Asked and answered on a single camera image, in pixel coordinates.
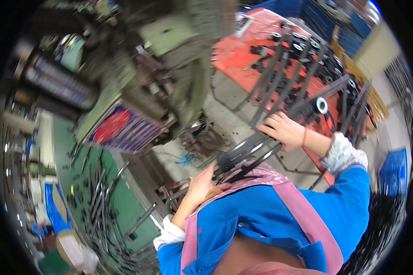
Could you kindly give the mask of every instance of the worker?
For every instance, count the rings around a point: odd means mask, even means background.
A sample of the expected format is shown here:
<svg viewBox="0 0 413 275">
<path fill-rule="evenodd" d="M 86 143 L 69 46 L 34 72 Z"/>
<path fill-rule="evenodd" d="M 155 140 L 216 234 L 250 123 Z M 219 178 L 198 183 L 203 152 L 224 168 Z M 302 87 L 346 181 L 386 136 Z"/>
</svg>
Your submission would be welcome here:
<svg viewBox="0 0 413 275">
<path fill-rule="evenodd" d="M 355 250 L 369 220 L 366 154 L 342 133 L 320 135 L 282 112 L 258 129 L 285 152 L 314 152 L 335 183 L 325 193 L 300 190 L 261 163 L 214 187 L 210 165 L 154 239 L 163 275 L 335 275 Z"/>
</svg>

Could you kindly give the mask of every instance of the blue plastic bin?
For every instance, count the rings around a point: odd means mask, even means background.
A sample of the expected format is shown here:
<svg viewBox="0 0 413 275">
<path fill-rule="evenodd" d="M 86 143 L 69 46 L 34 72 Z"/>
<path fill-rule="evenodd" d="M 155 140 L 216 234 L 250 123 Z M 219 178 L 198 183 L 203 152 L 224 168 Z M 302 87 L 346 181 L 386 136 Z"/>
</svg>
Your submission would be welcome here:
<svg viewBox="0 0 413 275">
<path fill-rule="evenodd" d="M 407 150 L 390 151 L 379 171 L 382 194 L 396 196 L 407 194 Z"/>
</svg>

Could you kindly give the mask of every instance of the hand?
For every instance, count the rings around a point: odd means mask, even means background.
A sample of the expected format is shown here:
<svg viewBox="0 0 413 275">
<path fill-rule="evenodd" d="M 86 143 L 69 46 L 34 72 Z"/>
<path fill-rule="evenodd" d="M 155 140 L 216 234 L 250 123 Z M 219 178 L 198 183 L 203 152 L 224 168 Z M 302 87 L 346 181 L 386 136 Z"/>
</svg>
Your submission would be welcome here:
<svg viewBox="0 0 413 275">
<path fill-rule="evenodd" d="M 272 114 L 269 118 L 266 118 L 265 124 L 272 128 L 259 125 L 257 129 L 281 142 L 283 144 L 281 151 L 292 152 L 303 146 L 304 127 L 288 118 L 285 113 Z"/>
<path fill-rule="evenodd" d="M 189 201 L 190 204 L 196 207 L 205 200 L 209 190 L 214 187 L 211 178 L 213 177 L 215 166 L 216 162 L 210 164 L 205 170 L 191 178 L 184 200 Z"/>
</svg>

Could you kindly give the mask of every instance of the white sleeve cuff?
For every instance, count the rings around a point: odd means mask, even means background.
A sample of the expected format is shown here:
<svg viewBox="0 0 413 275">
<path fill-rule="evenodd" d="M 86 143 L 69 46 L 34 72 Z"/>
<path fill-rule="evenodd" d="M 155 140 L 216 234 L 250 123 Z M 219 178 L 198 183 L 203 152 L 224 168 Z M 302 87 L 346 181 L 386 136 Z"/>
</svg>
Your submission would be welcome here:
<svg viewBox="0 0 413 275">
<path fill-rule="evenodd" d="M 334 177 L 352 165 L 361 165 L 366 170 L 368 165 L 366 153 L 353 148 L 352 143 L 341 132 L 333 134 L 332 145 L 321 163 Z"/>
<path fill-rule="evenodd" d="M 168 214 L 162 223 L 161 235 L 154 238 L 153 245 L 156 251 L 163 245 L 185 241 L 185 231 L 171 223 L 172 214 Z"/>
</svg>

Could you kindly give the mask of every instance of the red workbench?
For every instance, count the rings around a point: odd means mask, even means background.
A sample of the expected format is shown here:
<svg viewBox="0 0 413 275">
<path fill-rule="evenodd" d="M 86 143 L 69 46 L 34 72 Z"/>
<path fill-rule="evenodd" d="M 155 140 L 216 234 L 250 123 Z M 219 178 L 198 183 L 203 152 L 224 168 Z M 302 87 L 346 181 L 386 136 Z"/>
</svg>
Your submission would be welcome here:
<svg viewBox="0 0 413 275">
<path fill-rule="evenodd" d="M 306 35 L 310 37 L 309 33 L 304 31 L 303 29 L 299 28 L 297 25 L 293 24 L 292 22 L 288 21 L 287 19 L 281 17 L 280 15 L 263 8 L 257 8 L 252 11 L 249 11 L 247 15 L 254 17 L 249 28 L 243 34 L 241 38 L 234 38 L 234 37 L 225 37 L 217 42 L 214 46 L 217 47 L 215 50 L 215 61 L 212 62 L 212 65 L 225 74 L 227 77 L 232 79 L 234 82 L 237 83 L 244 91 L 249 93 L 252 88 L 254 87 L 255 83 L 261 76 L 257 70 L 248 68 L 243 69 L 248 64 L 259 58 L 259 55 L 253 55 L 250 53 L 251 46 L 268 46 L 271 47 L 274 45 L 273 41 L 267 40 L 267 38 L 271 37 L 272 32 L 277 32 L 282 34 L 282 30 L 280 28 L 280 21 L 285 21 L 287 24 L 294 26 L 294 32 Z M 286 76 L 288 78 L 292 77 L 292 74 L 295 71 L 297 66 L 297 61 L 291 59 L 292 65 L 284 70 Z M 267 67 L 269 63 L 269 59 L 263 61 L 263 66 Z M 280 63 L 277 62 L 276 69 L 278 69 Z M 299 88 L 301 85 L 295 84 L 294 88 Z M 307 87 L 307 91 L 309 96 L 313 96 L 314 94 L 318 93 L 325 85 L 321 82 L 321 80 L 317 77 L 312 77 Z M 329 112 L 331 113 L 334 121 L 335 127 L 337 127 L 338 121 L 338 111 L 336 110 L 336 104 L 338 101 L 338 93 L 335 95 L 326 98 L 327 104 L 329 106 Z M 266 111 L 271 109 L 273 102 L 275 102 L 278 98 L 278 94 L 274 93 L 272 96 L 271 101 L 268 103 L 266 107 Z M 307 128 L 312 129 L 320 134 L 325 136 L 331 137 L 332 132 L 325 124 L 325 119 L 323 115 L 320 115 L 320 123 L 313 122 L 310 123 Z M 324 172 L 323 165 L 320 164 L 320 159 L 317 155 L 313 152 L 305 150 L 306 154 L 309 158 L 314 162 L 315 166 L 318 170 L 322 173 Z M 334 178 L 329 174 L 325 173 L 324 178 L 332 185 L 334 182 Z"/>
</svg>

